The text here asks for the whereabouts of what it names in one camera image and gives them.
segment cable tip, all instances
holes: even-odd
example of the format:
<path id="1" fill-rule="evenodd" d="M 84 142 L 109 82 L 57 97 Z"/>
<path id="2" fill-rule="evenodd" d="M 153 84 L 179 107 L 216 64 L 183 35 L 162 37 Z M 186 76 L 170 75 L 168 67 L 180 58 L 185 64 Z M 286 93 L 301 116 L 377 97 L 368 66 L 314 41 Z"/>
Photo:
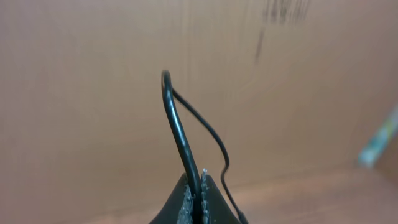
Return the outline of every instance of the cable tip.
<path id="1" fill-rule="evenodd" d="M 242 224 L 248 224 L 249 223 L 248 220 L 246 219 L 246 217 L 244 216 L 244 213 L 241 212 L 241 211 L 239 211 L 239 213 L 238 213 L 238 218 L 239 218 L 239 221 Z"/>

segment black wire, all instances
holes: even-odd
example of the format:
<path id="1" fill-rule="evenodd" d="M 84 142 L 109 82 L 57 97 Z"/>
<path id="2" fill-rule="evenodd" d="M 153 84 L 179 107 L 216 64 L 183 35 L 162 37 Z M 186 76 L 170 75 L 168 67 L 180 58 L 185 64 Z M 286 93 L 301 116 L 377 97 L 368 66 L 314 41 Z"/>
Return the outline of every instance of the black wire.
<path id="1" fill-rule="evenodd" d="M 225 160 L 225 166 L 223 171 L 221 172 L 221 183 L 223 184 L 223 187 L 225 189 L 225 192 L 229 198 L 229 201 L 231 202 L 232 206 L 235 208 L 236 213 L 238 214 L 238 218 L 239 221 L 242 224 L 247 224 L 248 221 L 246 220 L 246 217 L 244 216 L 243 212 L 239 210 L 238 206 L 236 205 L 234 199 L 232 198 L 231 192 L 229 192 L 228 187 L 225 183 L 225 173 L 228 170 L 229 167 L 229 156 L 228 153 L 226 151 L 226 148 L 222 142 L 222 140 L 220 139 L 220 137 L 218 136 L 218 134 L 216 133 L 216 131 L 210 126 L 210 124 L 208 124 L 206 122 L 205 119 L 203 119 L 200 114 L 188 103 L 186 102 L 174 89 L 172 89 L 173 91 L 173 96 L 182 104 L 184 105 L 184 107 L 186 107 L 187 110 L 189 110 L 189 112 L 191 112 L 196 118 L 197 120 L 199 120 L 202 125 L 204 125 L 204 127 L 210 132 L 210 134 L 213 136 L 213 138 L 216 140 L 218 146 L 221 149 L 221 152 L 223 153 L 224 156 L 224 160 Z"/>

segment beige background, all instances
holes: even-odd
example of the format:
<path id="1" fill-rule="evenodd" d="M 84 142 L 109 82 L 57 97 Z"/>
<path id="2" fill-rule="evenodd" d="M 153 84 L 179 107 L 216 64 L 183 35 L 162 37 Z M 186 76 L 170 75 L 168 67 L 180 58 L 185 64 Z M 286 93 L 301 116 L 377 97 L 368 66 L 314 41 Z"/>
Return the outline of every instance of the beige background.
<path id="1" fill-rule="evenodd" d="M 282 24 L 267 1 L 0 1 L 0 223 L 164 201 L 183 172 L 165 68 L 232 188 L 354 163 L 397 103 L 397 3 L 306 4 Z M 217 179 L 214 140 L 178 111 Z"/>

